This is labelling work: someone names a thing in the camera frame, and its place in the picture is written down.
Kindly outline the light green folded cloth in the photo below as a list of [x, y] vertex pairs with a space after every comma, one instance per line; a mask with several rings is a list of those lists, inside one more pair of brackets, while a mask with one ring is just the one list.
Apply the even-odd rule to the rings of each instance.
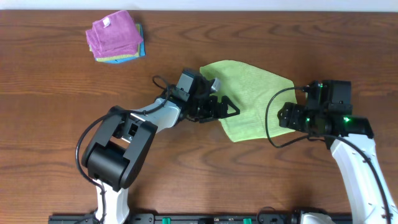
[[140, 57], [144, 41], [140, 28], [134, 21], [114, 22], [108, 26], [98, 21], [93, 23], [86, 31], [86, 39], [95, 60], [116, 63]]

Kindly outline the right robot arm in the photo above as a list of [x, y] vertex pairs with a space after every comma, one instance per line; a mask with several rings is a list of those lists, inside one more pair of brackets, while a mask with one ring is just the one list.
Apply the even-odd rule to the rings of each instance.
[[285, 103], [279, 124], [310, 138], [323, 138], [343, 177], [353, 223], [397, 223], [397, 207], [377, 160], [369, 120], [352, 114], [350, 103], [304, 106]]

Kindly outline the green microfiber cloth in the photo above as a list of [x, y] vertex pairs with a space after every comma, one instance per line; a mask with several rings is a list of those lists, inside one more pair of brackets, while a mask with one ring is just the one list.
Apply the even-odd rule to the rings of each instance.
[[293, 90], [271, 98], [285, 88], [294, 86], [292, 80], [244, 62], [222, 60], [205, 65], [200, 73], [211, 80], [218, 78], [221, 88], [215, 95], [228, 96], [240, 109], [240, 114], [221, 119], [220, 123], [232, 142], [266, 138], [291, 133], [279, 126], [277, 112], [284, 103], [296, 103]]

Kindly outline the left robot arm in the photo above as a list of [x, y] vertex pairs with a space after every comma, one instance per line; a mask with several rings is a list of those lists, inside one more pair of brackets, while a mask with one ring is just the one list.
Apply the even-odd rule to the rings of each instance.
[[155, 135], [180, 121], [206, 123], [240, 114], [227, 97], [201, 100], [158, 97], [139, 110], [112, 107], [95, 121], [98, 126], [86, 147], [81, 164], [97, 189], [98, 223], [124, 223], [129, 216], [128, 190], [139, 175]]

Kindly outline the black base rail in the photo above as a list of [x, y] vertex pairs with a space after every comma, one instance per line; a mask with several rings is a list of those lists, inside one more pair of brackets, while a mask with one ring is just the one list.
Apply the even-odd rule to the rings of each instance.
[[[127, 218], [128, 224], [244, 224], [252, 223], [289, 223], [288, 215], [263, 213], [257, 218], [250, 215], [153, 215], [150, 213], [135, 214]], [[97, 223], [91, 215], [52, 215], [48, 224]]]

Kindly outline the blue folded cloth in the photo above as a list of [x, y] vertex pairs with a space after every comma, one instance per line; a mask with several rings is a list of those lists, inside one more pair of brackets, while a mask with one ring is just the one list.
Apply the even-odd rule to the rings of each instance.
[[141, 31], [141, 25], [137, 25], [129, 18], [113, 19], [109, 21], [103, 31], [107, 31], [109, 39], [99, 36], [99, 49], [93, 49], [93, 54], [99, 62], [121, 63], [132, 58], [139, 58], [145, 55], [144, 38]]

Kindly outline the purple folded cloth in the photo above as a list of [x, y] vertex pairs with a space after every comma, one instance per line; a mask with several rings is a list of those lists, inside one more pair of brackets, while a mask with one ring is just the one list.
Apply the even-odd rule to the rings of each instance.
[[95, 58], [115, 58], [138, 53], [143, 38], [128, 11], [114, 12], [94, 21], [86, 39]]

